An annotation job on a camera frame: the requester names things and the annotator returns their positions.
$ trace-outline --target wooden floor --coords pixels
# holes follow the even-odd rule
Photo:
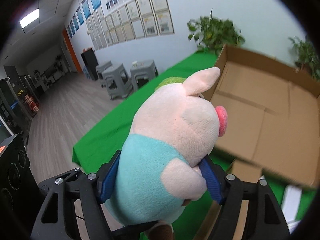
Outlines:
[[[72,163],[74,144],[121,101],[111,101],[100,82],[86,79],[84,74],[68,73],[50,87],[40,98],[27,146],[36,182],[76,168]],[[82,216],[79,200],[76,213]],[[104,213],[110,229],[118,229],[120,224],[105,208]],[[88,239],[83,220],[78,219],[78,224],[81,238]]]

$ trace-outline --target plastic stool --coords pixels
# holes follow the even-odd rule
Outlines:
[[[115,97],[126,98],[132,91],[131,79],[124,69],[123,64],[113,64],[102,72],[103,80],[110,99]]]
[[[100,80],[101,87],[105,87],[107,85],[106,81],[102,77],[102,72],[105,71],[110,66],[112,66],[111,61],[107,61],[107,62],[103,63],[102,65],[96,66],[96,72],[97,72],[98,78]]]
[[[158,76],[158,70],[153,60],[137,62],[136,67],[130,68],[130,73],[134,91]]]

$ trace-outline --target potted plant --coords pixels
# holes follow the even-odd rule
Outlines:
[[[308,73],[312,78],[320,80],[320,61],[316,50],[306,36],[306,40],[302,41],[298,37],[291,38],[293,50],[298,55],[298,61],[295,62],[296,66],[303,72]]]
[[[188,39],[191,41],[193,38],[198,43],[198,51],[211,51],[218,55],[224,44],[240,46],[245,41],[240,35],[241,30],[236,30],[232,21],[212,17],[212,10],[210,17],[191,19],[188,28],[191,32]]]

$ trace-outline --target speaker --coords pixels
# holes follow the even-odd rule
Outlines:
[[[20,134],[10,136],[0,144],[0,194],[31,235],[44,197],[31,173]]]

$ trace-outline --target brown plush foot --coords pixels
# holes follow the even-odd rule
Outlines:
[[[172,232],[171,226],[161,225],[155,227],[149,233],[149,240],[174,240],[174,233]]]

